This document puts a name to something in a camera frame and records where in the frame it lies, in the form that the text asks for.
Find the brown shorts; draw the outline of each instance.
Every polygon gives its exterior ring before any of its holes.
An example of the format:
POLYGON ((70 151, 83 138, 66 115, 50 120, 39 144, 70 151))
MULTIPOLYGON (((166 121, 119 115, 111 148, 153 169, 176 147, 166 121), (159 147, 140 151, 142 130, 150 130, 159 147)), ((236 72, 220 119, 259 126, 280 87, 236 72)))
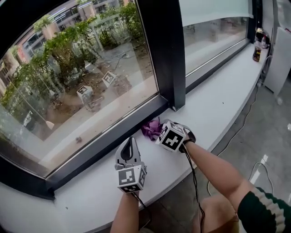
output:
POLYGON ((209 233, 239 233, 239 232, 240 232, 239 220, 238 217, 235 216, 221 227, 209 233))

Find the black cable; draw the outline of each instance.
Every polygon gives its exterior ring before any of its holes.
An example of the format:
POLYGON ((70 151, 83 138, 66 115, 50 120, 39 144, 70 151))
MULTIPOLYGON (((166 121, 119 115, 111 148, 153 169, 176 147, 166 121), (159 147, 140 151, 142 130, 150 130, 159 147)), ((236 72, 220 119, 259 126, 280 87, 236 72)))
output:
POLYGON ((143 225, 141 228, 138 229, 138 230, 140 230, 140 229, 146 227, 146 225, 151 223, 152 215, 151 215, 151 212, 148 209, 148 207, 146 207, 146 205, 142 202, 142 200, 139 198, 139 196, 137 196, 134 192, 132 192, 131 194, 132 194, 132 196, 134 196, 141 203, 141 205, 144 207, 144 209, 147 210, 147 212, 149 213, 149 219, 150 220, 145 225, 143 225))
POLYGON ((116 70, 116 68, 117 68, 117 66, 118 66, 118 64, 119 64, 119 62, 120 62, 120 60, 123 58, 123 57, 125 57, 125 56, 127 56, 127 54, 125 53, 125 54, 123 54, 119 59, 118 59, 118 62, 117 62, 117 64, 116 64, 116 66, 115 66, 115 68, 114 68, 114 70, 113 71, 115 71, 116 70))
POLYGON ((195 174, 195 170, 193 168, 193 165, 191 163, 191 159, 190 159, 190 156, 189 156, 189 153, 187 151, 187 148, 185 145, 184 146, 184 149, 185 149, 185 154, 186 154, 186 157, 188 159, 188 162, 190 163, 190 166, 191 166, 191 170, 192 170, 192 174, 193 174, 193 182, 194 182, 194 186, 195 186, 195 193, 196 193, 196 201, 198 203, 198 206, 199 206, 199 209, 202 213, 202 218, 201 218, 201 221, 200 221, 200 233, 202 233, 202 226, 203 226, 203 221, 204 221, 204 218, 205 218, 205 212, 204 210, 202 209, 201 205, 200 205, 200 202, 199 202, 199 198, 198 198, 198 189, 197 189, 197 179, 196 179, 196 174, 195 174))

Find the leg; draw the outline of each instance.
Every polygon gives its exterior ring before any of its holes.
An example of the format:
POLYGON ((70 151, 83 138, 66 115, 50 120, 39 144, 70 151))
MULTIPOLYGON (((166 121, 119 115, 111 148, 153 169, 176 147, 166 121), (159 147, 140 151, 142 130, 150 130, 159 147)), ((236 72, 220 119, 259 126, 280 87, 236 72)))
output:
MULTIPOLYGON (((201 207, 205 212, 203 233, 214 231, 230 220, 236 218, 236 213, 231 206, 231 203, 222 195, 215 195, 205 198, 201 202, 201 207)), ((200 220, 202 217, 201 212, 199 212, 199 217, 200 219, 198 219, 198 215, 196 215, 194 218, 193 233, 200 232, 200 220)))

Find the white roller shade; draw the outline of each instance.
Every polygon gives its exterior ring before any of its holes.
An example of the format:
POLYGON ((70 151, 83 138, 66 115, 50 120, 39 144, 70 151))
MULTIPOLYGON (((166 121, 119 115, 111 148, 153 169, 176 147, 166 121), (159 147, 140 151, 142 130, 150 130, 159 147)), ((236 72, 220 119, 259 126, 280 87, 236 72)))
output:
POLYGON ((228 17, 252 17, 249 0, 180 0, 183 26, 228 17))

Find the bottle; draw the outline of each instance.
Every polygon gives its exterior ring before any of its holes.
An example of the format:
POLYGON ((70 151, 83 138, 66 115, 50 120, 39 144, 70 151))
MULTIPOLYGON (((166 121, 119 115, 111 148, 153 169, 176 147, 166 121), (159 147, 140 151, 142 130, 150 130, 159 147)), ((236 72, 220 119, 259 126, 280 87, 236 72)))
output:
POLYGON ((260 48, 258 41, 256 41, 254 43, 254 45, 255 45, 255 52, 253 54, 253 60, 259 62, 260 61, 260 58, 261 58, 261 51, 262 51, 262 49, 260 48))

